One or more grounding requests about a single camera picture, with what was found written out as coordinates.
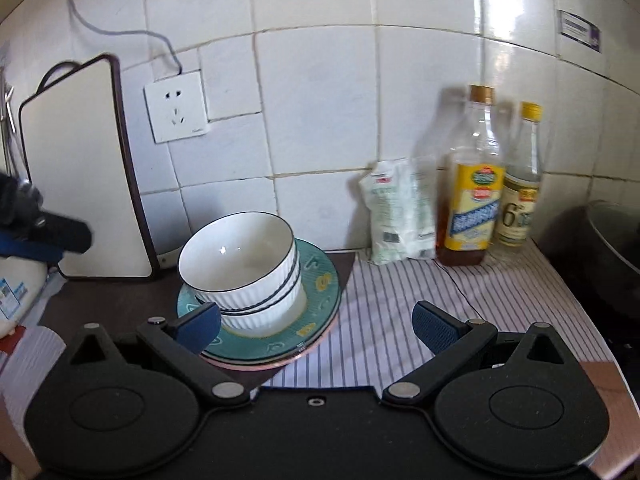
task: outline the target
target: white cutting board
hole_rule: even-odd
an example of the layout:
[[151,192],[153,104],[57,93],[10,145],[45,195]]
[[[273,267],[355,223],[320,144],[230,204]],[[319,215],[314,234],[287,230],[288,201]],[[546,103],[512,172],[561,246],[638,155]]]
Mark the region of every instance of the white cutting board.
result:
[[151,277],[158,261],[130,164],[117,59],[98,56],[29,98],[20,128],[44,209],[87,222],[94,235],[85,254],[60,261],[65,277]]

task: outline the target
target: gold bottle cap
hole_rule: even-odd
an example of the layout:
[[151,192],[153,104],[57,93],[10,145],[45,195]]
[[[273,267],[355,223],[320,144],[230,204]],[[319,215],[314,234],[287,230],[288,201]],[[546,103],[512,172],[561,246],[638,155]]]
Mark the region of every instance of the gold bottle cap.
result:
[[521,115],[523,119],[539,123],[542,119],[542,106],[523,101]]
[[485,105],[494,104],[494,89],[490,86],[469,85],[469,100]]

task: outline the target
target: white plastic packet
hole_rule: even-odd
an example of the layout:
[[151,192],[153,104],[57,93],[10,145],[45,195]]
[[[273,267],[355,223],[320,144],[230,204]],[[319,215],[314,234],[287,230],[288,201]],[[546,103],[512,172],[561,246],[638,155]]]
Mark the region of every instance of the white plastic packet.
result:
[[383,160],[360,181],[371,211],[372,263],[435,256],[435,172],[428,156]]

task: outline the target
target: glass bottle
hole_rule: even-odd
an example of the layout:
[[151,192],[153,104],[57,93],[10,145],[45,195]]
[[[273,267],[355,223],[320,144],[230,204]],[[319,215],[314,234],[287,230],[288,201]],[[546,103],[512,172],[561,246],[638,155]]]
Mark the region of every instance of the glass bottle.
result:
[[523,102],[521,115],[520,130],[507,156],[504,190],[489,250],[501,260],[516,257],[527,240],[543,173],[538,135],[542,107]]
[[468,110],[449,137],[438,199],[437,252],[446,266],[482,262],[494,230],[504,167],[491,124],[493,103],[493,88],[471,85]]

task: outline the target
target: electrical cable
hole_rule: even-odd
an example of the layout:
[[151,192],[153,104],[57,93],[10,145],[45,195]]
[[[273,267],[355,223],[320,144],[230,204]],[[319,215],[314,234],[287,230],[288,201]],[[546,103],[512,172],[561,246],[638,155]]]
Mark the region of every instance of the electrical cable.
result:
[[453,282],[453,284],[456,286],[456,289],[458,290],[458,292],[462,295],[463,298],[465,298],[466,304],[468,304],[468,306],[471,307],[471,309],[476,313],[476,316],[478,316],[480,319],[484,319],[483,316],[481,316],[481,314],[476,310],[476,308],[471,304],[471,302],[469,301],[469,298],[465,295],[464,292],[462,292],[462,290],[460,289],[460,287],[458,286],[458,284],[456,283],[456,280],[453,279],[453,276],[449,273],[449,271],[447,270],[446,267],[443,267],[440,262],[438,260],[434,260],[434,263],[441,269],[444,270],[447,273],[447,276],[449,277],[449,279]]
[[96,34],[100,34],[102,36],[137,36],[137,35],[145,35],[152,38],[156,38],[156,40],[163,41],[171,56],[174,58],[174,62],[178,67],[178,75],[182,74],[182,63],[178,59],[177,54],[175,53],[174,46],[171,44],[171,41],[168,37],[159,34],[158,32],[154,32],[152,30],[145,29],[136,29],[136,30],[104,30],[102,28],[98,28],[95,25],[89,23],[86,19],[84,19],[80,12],[78,12],[78,8],[76,7],[76,2],[74,0],[67,0],[69,8],[71,9],[72,14],[78,19],[80,23],[82,23],[86,28],[92,30]]

